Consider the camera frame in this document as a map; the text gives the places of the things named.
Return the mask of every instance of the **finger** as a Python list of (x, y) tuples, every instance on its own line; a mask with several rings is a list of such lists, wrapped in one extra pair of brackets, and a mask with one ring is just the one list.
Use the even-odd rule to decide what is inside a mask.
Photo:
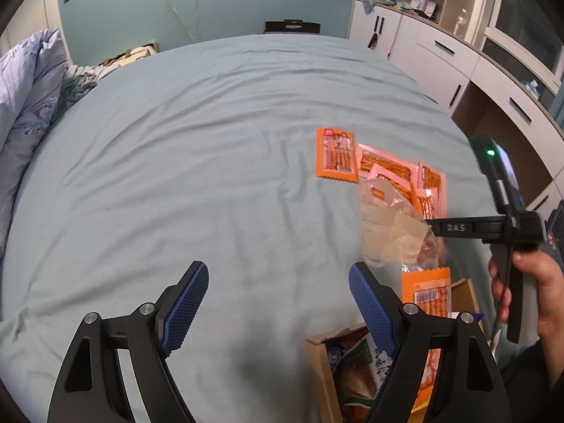
[(500, 311), (499, 311), (498, 320), (500, 321), (500, 323), (504, 323), (508, 319), (509, 319), (509, 308), (508, 307), (501, 308)]
[(495, 263), (493, 258), (491, 258), (490, 262), (488, 263), (488, 271), (492, 278), (497, 277), (497, 264)]
[[(495, 278), (494, 280), (492, 280), (492, 295), (496, 303), (499, 302), (502, 292), (503, 283), (499, 278)], [(511, 304), (511, 291), (509, 290), (509, 288), (505, 288), (505, 294), (501, 305), (504, 307), (509, 307), (509, 304)]]
[(550, 285), (562, 274), (554, 259), (542, 251), (516, 251), (511, 259), (518, 270), (536, 278), (540, 285)]

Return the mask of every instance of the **blue gripper pad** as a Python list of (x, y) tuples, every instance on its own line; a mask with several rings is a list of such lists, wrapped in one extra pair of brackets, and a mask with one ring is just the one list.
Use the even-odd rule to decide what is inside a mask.
[(168, 316), (164, 325), (161, 349), (165, 357), (182, 346), (196, 312), (208, 290), (210, 275), (208, 267), (202, 263), (196, 270)]
[(398, 345), (394, 340), (392, 321), (356, 264), (349, 270), (349, 288), (374, 344), (388, 356), (394, 357)]

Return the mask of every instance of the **teal wall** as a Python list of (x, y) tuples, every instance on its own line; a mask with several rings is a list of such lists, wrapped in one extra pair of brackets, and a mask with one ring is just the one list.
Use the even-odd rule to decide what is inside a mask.
[[(171, 0), (196, 38), (194, 0)], [(346, 37), (352, 0), (198, 0), (202, 41), (262, 33), (265, 20), (303, 19), (321, 24), (321, 34)], [(164, 0), (59, 0), (72, 59), (95, 65), (150, 41), (161, 50), (189, 44)]]

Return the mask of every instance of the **water bottle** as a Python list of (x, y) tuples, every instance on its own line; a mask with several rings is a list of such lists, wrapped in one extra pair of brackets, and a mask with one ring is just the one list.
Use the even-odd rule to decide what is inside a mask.
[(456, 18), (456, 25), (454, 30), (454, 35), (458, 36), (459, 38), (464, 39), (464, 35), (466, 35), (466, 22), (467, 22), (467, 13), (466, 9), (462, 10), (462, 14), (460, 14)]

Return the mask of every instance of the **bed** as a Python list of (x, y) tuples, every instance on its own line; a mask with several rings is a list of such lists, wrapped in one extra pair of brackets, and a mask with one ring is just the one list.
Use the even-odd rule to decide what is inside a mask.
[[(131, 313), (193, 260), (210, 287), (167, 360), (197, 421), (317, 422), (306, 336), (361, 320), (357, 185), (315, 177), (315, 130), (447, 174), (449, 215), (495, 214), (463, 133), (391, 63), (342, 39), (260, 35), (118, 69), (50, 130), (16, 200), (2, 271), (0, 376), (46, 421), (84, 315)], [(486, 326), (489, 252), (447, 241)], [(127, 354), (137, 422), (148, 421)]]

